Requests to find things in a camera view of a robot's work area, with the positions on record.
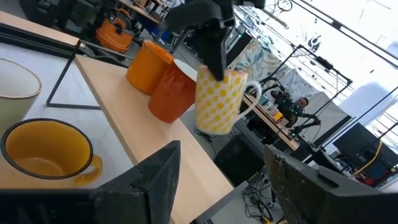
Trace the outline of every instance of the robotic arm in background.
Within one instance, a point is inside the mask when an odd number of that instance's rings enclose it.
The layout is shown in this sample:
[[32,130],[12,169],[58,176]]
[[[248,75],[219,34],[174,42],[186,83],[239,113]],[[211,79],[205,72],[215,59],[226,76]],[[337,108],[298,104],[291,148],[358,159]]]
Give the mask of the robotic arm in background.
[[321,121],[314,114],[299,113],[297,116],[301,117],[301,118],[310,118],[310,119],[313,119],[313,121],[308,124],[302,124],[302,125],[298,125],[298,126],[294,127],[293,130],[291,130],[289,133],[290,137],[292,137],[292,138],[294,138],[298,134],[300,134],[300,132],[305,128],[309,128],[309,127],[312,127],[315,125],[321,125]]

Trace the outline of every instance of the orange cup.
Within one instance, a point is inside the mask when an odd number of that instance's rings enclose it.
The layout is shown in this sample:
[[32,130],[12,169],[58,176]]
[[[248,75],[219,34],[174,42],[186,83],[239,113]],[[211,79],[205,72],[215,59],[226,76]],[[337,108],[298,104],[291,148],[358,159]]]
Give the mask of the orange cup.
[[139,91],[152,95],[173,55],[150,40],[144,40],[127,70],[127,80]]
[[173,123],[195,101],[196,77],[195,69],[174,59],[148,102],[150,112],[161,121]]

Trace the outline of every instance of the chair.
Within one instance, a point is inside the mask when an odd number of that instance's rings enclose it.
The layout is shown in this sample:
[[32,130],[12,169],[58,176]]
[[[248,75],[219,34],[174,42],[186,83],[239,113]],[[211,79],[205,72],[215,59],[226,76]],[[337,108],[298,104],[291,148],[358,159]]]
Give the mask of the chair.
[[19,0],[26,18],[43,26],[52,27],[65,0]]

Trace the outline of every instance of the computer monitor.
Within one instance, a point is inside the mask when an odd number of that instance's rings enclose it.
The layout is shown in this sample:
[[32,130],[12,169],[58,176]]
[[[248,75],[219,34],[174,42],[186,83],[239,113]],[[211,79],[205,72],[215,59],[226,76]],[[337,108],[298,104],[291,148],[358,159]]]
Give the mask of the computer monitor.
[[[376,154],[379,140],[362,124],[355,124],[333,143],[357,168],[365,166]],[[369,178],[377,180],[398,164],[398,155],[384,143],[377,159],[363,170]]]

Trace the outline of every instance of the yellow cable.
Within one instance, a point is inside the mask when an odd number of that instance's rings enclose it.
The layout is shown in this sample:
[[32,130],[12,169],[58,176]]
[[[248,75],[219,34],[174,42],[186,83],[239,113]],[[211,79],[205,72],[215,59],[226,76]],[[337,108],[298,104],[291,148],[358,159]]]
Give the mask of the yellow cable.
[[[274,224],[273,222],[271,222],[271,221],[269,221],[268,219],[264,219],[264,224]],[[284,220],[284,221],[281,221],[280,223],[278,223],[278,224],[286,224],[287,223],[287,220]]]
[[360,168],[358,171],[356,171],[353,175],[351,175],[351,177],[355,176],[356,174],[362,172],[362,170],[364,170],[365,168],[367,168],[370,164],[372,164],[372,162],[376,159],[377,155],[379,155],[380,149],[381,149],[381,145],[383,144],[383,142],[380,140],[380,144],[379,147],[376,151],[376,154],[374,155],[373,159],[371,159],[365,166],[363,166],[362,168]]

